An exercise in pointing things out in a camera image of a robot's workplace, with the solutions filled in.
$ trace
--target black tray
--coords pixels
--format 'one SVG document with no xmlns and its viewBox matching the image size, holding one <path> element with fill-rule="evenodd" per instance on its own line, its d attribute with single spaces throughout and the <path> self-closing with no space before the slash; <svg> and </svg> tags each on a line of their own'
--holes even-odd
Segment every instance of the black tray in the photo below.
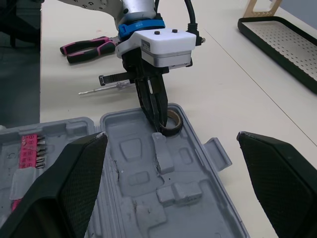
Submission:
<svg viewBox="0 0 317 238">
<path fill-rule="evenodd" d="M 238 28 L 249 40 L 317 94 L 317 40 L 277 17 L 241 18 Z"/>
</svg>

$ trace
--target white table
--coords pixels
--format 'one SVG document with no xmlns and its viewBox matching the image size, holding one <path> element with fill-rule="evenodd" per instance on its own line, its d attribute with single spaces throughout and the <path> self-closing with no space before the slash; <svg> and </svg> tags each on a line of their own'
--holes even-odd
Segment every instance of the white table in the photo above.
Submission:
<svg viewBox="0 0 317 238">
<path fill-rule="evenodd" d="M 307 137 L 317 144 L 317 95 L 275 63 L 239 32 L 247 0 L 195 0 L 198 21 L 249 77 L 285 112 Z M 269 6 L 258 0 L 257 9 Z M 317 30 L 279 8 L 276 16 L 290 21 L 317 38 Z"/>
<path fill-rule="evenodd" d="M 203 2 L 195 1 L 201 19 Z M 183 0 L 161 1 L 159 11 L 167 26 L 186 29 Z M 124 71 L 116 56 L 69 66 L 59 52 L 60 46 L 70 42 L 114 36 L 117 32 L 110 16 L 48 0 L 43 4 L 42 21 L 41 122 L 87 116 L 99 123 L 103 114 L 139 107 L 135 89 L 78 96 L 80 91 L 99 87 L 99 75 Z M 245 130 L 287 141 L 316 168 L 317 147 L 208 35 L 207 23 L 200 27 L 207 41 L 194 50 L 194 66 L 164 76 L 167 95 L 170 102 L 181 105 L 203 143 L 211 137 L 220 139 L 233 162 L 220 177 L 250 236 L 276 238 L 255 197 L 236 136 Z"/>
</svg>

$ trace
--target dark floor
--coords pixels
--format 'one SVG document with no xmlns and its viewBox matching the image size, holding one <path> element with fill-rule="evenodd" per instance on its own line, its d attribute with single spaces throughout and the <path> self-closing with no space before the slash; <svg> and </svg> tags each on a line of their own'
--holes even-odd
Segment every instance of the dark floor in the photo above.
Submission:
<svg viewBox="0 0 317 238">
<path fill-rule="evenodd" d="M 17 11 L 40 26 L 40 12 Z M 34 44 L 16 41 L 0 32 L 0 125 L 16 127 L 40 121 L 40 51 Z"/>
</svg>

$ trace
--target textured black pad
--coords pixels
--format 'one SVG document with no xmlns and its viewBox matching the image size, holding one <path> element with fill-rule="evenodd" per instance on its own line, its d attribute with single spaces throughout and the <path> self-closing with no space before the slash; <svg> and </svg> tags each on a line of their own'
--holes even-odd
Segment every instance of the textured black pad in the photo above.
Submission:
<svg viewBox="0 0 317 238">
<path fill-rule="evenodd" d="M 107 136 L 68 144 L 0 229 L 0 238 L 83 238 L 97 198 Z"/>
<path fill-rule="evenodd" d="M 317 171 L 290 144 L 238 135 L 255 194 L 280 238 L 317 238 Z"/>
</svg>

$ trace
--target screwdriver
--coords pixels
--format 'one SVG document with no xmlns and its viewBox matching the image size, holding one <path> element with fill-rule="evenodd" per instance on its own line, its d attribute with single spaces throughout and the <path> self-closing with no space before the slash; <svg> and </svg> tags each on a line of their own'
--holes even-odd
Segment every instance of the screwdriver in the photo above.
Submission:
<svg viewBox="0 0 317 238">
<path fill-rule="evenodd" d="M 129 87 L 132 84 L 130 83 L 130 80 L 126 80 L 123 82 L 117 82 L 115 85 L 111 85 L 111 86 L 107 86 L 107 87 L 102 87 L 102 88 L 96 88 L 94 90 L 91 91 L 86 91 L 86 92 L 80 92 L 78 93 L 78 95 L 85 95 L 85 94 L 89 94 L 89 93 L 96 93 L 99 91 L 103 91 L 103 90 L 108 90 L 108 89 L 112 89 L 112 88 L 116 88 L 118 90 L 121 90 L 123 88 Z"/>
</svg>

